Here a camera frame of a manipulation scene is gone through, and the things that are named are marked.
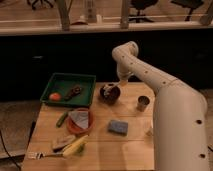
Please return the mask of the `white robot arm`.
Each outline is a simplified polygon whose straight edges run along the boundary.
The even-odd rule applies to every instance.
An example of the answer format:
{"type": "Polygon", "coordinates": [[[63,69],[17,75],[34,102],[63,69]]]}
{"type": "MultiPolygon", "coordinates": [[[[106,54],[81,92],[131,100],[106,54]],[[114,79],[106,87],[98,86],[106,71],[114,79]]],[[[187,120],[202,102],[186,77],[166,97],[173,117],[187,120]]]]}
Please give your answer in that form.
{"type": "Polygon", "coordinates": [[[155,171],[210,171],[205,97],[182,80],[140,60],[138,53],[138,45],[130,41],[115,47],[112,57],[120,81],[136,76],[155,94],[155,171]]]}

